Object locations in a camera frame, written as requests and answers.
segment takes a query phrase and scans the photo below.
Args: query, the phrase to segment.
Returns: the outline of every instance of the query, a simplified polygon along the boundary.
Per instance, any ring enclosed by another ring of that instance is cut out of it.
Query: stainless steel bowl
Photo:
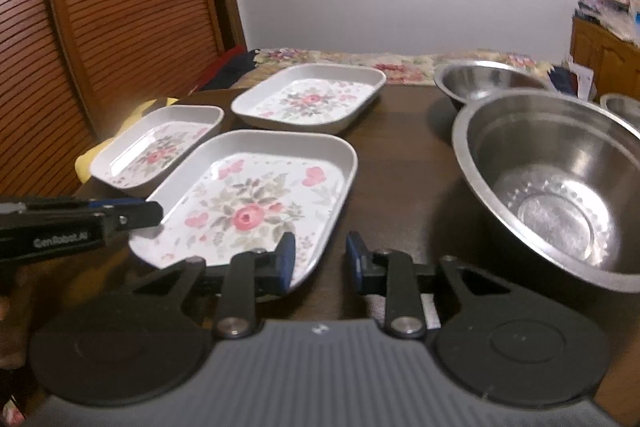
[[[472,100],[515,87],[556,90],[548,78],[488,60],[452,61],[436,72],[435,83],[456,109]]]
[[[528,251],[603,288],[640,293],[640,132],[560,93],[468,104],[452,143],[466,181]]]
[[[618,92],[610,92],[600,97],[600,105],[640,129],[640,102],[638,100]]]

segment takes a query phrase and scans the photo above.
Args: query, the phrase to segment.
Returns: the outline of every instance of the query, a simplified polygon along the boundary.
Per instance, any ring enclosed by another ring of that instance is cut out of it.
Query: pink rose pattern
[[[131,187],[149,181],[178,159],[211,127],[193,122],[172,122],[158,126],[140,139],[145,140],[151,136],[153,142],[133,158],[119,174],[111,176],[111,173],[108,173],[106,178],[116,187]]]
[[[217,167],[196,182],[146,248],[162,253],[164,264],[188,255],[226,263],[239,251],[273,248],[288,231],[298,245],[295,273],[304,273],[342,186],[339,171],[299,158],[250,154]]]
[[[322,123],[347,116],[373,90],[373,86],[357,82],[299,80],[267,97],[253,113],[291,123]]]
[[[9,401],[4,404],[4,407],[2,408],[2,417],[9,427],[18,427],[18,425],[22,425],[22,423],[24,423],[24,416],[16,407],[12,399],[9,399]]]

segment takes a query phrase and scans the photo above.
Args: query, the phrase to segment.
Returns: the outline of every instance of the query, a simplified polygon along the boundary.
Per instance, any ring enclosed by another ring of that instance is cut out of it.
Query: yellow cloth
[[[168,98],[166,99],[166,105],[172,105],[172,103],[177,102],[177,98]],[[142,114],[154,103],[156,100],[150,100],[149,102],[145,102],[139,105],[135,110],[131,113],[130,117],[124,121],[124,123],[120,126],[120,129],[116,133],[116,136],[126,131],[129,127],[135,124],[140,118],[142,118]],[[108,146],[113,141],[113,138],[109,138],[102,143],[99,143],[94,148],[89,149],[86,153],[78,156],[76,159],[76,175],[81,183],[84,183],[91,177],[91,173],[89,167],[91,166],[91,162],[94,161],[94,158],[98,155],[102,149]]]

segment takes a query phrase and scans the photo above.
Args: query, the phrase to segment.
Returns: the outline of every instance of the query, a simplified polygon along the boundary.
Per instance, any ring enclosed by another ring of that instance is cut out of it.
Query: wooden table
[[[240,92],[200,92],[180,103],[222,107],[223,131],[228,131],[244,127],[229,110]],[[393,247],[421,262],[451,254],[487,266],[492,248],[482,208],[466,187],[450,147],[455,115],[449,100],[433,87],[383,89],[380,99],[342,134],[357,151],[360,166],[319,266],[291,295],[259,305],[260,317],[328,320],[379,314],[352,290],[344,259],[350,230],[358,230],[370,248]],[[80,197],[118,195],[96,180],[78,191]],[[146,270],[129,253],[124,238],[102,251],[57,261],[40,285],[36,324]],[[639,302],[636,296],[609,294],[583,310],[607,331],[614,354],[597,401],[624,425],[640,419]]]

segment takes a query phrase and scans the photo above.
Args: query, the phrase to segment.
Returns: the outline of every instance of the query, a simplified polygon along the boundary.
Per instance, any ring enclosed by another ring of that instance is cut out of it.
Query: floral baking dish
[[[199,146],[148,198],[158,227],[134,230],[131,250],[163,268],[186,257],[226,264],[236,253],[296,238],[291,288],[314,269],[358,168],[353,147],[325,134],[238,130]]]
[[[91,175],[132,196],[148,196],[194,147],[220,132],[224,116],[207,105],[156,109],[98,153]]]
[[[385,73],[375,68],[300,64],[242,93],[231,110],[264,129],[337,134],[372,102],[385,82]]]

